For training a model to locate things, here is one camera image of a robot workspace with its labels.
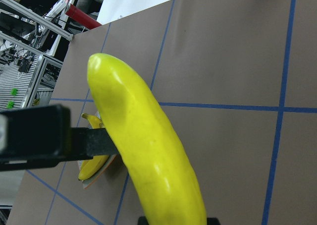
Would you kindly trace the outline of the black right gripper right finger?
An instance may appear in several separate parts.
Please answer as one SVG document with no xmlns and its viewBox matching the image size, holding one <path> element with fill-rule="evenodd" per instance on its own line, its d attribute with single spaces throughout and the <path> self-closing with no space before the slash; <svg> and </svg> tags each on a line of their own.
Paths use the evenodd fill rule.
<svg viewBox="0 0 317 225">
<path fill-rule="evenodd" d="M 218 218 L 207 218 L 207 225 L 220 225 Z"/>
</svg>

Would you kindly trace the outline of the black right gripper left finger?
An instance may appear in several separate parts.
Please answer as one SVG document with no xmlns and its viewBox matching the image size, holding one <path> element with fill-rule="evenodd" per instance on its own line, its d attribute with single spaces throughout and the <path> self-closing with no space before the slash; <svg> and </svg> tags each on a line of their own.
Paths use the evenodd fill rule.
<svg viewBox="0 0 317 225">
<path fill-rule="evenodd" d="M 62 105 L 0 113 L 1 171 L 52 168 L 60 162 L 91 159 L 88 129 L 71 127 L 70 109 Z M 106 153 L 119 152 L 106 131 Z"/>
</svg>

